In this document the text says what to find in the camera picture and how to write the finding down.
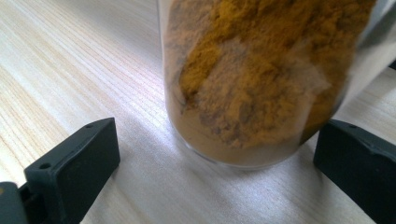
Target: yellow powder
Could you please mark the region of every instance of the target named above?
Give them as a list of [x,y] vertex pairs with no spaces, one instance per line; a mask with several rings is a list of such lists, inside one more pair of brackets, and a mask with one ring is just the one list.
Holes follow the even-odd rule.
[[374,3],[175,0],[164,36],[175,126],[195,120],[180,133],[235,150],[302,143],[339,104]]

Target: table surface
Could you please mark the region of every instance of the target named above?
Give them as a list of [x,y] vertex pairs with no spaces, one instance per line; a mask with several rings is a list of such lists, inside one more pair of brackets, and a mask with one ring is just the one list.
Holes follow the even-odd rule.
[[[83,125],[114,117],[120,168],[82,223],[373,223],[312,163],[316,138],[271,168],[191,156],[166,116],[155,0],[0,1],[0,181]],[[396,72],[337,119],[396,144]]]

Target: glass jar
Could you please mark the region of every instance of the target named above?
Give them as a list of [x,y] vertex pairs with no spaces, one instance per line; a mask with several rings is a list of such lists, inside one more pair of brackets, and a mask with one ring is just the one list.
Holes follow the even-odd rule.
[[358,91],[355,77],[367,85],[395,56],[356,74],[391,51],[359,46],[389,12],[375,2],[159,0],[166,108],[187,146],[244,168],[293,154]]

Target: turmeric powder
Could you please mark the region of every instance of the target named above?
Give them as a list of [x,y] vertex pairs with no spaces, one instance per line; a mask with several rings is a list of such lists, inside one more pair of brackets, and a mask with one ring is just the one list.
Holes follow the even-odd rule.
[[175,0],[164,35],[171,120],[193,147],[226,162],[301,144],[339,104],[374,4]]

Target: wooden table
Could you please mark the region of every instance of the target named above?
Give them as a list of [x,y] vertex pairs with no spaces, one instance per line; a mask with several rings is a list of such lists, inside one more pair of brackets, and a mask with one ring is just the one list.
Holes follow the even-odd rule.
[[[316,138],[269,169],[186,153],[163,98],[155,0],[0,1],[0,181],[114,117],[120,168],[83,223],[373,223],[313,163]],[[396,72],[336,118],[396,144]]]

